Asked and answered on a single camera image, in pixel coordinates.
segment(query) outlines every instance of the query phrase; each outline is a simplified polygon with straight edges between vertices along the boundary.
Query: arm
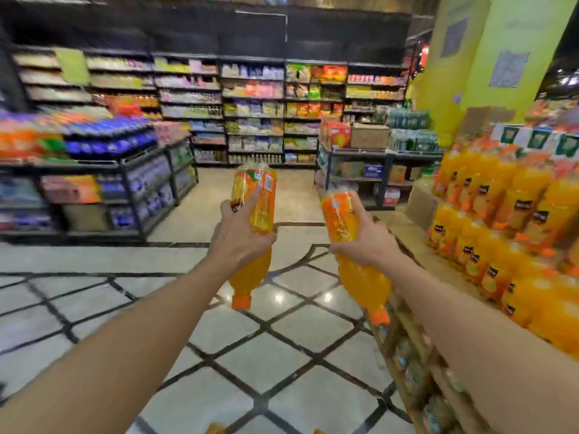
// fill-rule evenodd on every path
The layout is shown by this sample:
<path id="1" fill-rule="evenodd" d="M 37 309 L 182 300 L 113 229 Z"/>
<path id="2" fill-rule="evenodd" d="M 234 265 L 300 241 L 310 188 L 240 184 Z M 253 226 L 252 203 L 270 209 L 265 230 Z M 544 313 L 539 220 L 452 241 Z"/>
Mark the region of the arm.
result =
<path id="1" fill-rule="evenodd" d="M 332 244 L 330 251 L 373 265 L 392 280 L 493 430 L 579 430 L 579 363 L 501 312 L 440 283 L 402 254 L 394 237 L 372 222 L 357 198 L 354 210 L 358 239 Z"/>
<path id="2" fill-rule="evenodd" d="M 0 432 L 124 434 L 171 369 L 211 298 L 276 236 L 251 230 L 261 189 L 221 204 L 211 247 L 191 272 L 140 300 L 42 372 L 0 410 Z"/>

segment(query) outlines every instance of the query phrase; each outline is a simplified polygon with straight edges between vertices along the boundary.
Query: hand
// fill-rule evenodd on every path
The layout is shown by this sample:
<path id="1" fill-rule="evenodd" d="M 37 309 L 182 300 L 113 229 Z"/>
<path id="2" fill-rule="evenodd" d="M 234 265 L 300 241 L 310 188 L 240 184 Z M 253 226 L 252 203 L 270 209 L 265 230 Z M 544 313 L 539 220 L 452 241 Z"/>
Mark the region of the hand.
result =
<path id="1" fill-rule="evenodd" d="M 359 222 L 358 237 L 350 242 L 333 243 L 329 247 L 330 253 L 344 254 L 359 265 L 372 265 L 378 269 L 385 259 L 402 255 L 394 236 L 386 227 L 374 224 L 357 193 L 352 195 L 352 206 Z"/>
<path id="2" fill-rule="evenodd" d="M 257 234 L 250 224 L 263 185 L 258 183 L 237 213 L 231 210 L 231 201 L 221 203 L 221 221 L 215 227 L 207 257 L 217 259 L 232 275 L 247 263 L 261 257 L 277 240 L 275 233 Z"/>

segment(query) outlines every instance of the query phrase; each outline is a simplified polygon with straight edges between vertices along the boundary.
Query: forearm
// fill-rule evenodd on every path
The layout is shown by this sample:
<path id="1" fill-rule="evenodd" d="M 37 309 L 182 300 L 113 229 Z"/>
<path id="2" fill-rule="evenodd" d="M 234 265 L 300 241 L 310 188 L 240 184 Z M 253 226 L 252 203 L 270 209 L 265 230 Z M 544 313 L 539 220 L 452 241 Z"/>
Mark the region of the forearm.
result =
<path id="1" fill-rule="evenodd" d="M 503 434 L 577 431 L 579 364 L 501 312 L 440 283 L 402 254 L 380 264 Z"/>
<path id="2" fill-rule="evenodd" d="M 125 433 L 228 275 L 203 260 L 105 324 L 6 403 L 0 432 Z"/>

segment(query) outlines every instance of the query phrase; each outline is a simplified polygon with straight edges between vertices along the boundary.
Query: yellow pillar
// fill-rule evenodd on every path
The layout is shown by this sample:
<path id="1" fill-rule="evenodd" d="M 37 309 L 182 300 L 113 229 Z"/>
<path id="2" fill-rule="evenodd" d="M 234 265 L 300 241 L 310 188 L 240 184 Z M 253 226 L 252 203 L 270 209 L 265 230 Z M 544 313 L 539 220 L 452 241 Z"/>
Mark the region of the yellow pillar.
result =
<path id="1" fill-rule="evenodd" d="M 418 87 L 416 108 L 430 110 L 432 129 L 439 134 L 454 134 L 464 115 L 459 100 L 485 29 L 489 8 L 490 0 L 441 0 L 438 7 L 429 60 Z M 458 50 L 441 55 L 449 26 L 460 28 L 464 20 L 467 21 L 466 28 Z"/>
<path id="2" fill-rule="evenodd" d="M 522 122 L 535 99 L 576 2 L 492 0 L 460 109 L 466 111 L 469 106 L 504 106 L 515 109 L 513 122 Z M 527 53 L 529 57 L 518 86 L 490 86 L 501 54 L 504 59 L 512 57 L 512 54 L 523 55 L 524 59 Z"/>

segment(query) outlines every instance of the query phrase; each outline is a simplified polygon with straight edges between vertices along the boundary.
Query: black wall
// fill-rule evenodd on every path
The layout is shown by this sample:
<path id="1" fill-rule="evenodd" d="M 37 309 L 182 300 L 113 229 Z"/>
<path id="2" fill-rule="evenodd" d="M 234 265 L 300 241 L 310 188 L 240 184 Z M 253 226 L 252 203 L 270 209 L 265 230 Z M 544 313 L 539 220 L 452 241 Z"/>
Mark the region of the black wall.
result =
<path id="1" fill-rule="evenodd" d="M 411 16 L 193 0 L 0 0 L 15 44 L 402 63 Z"/>

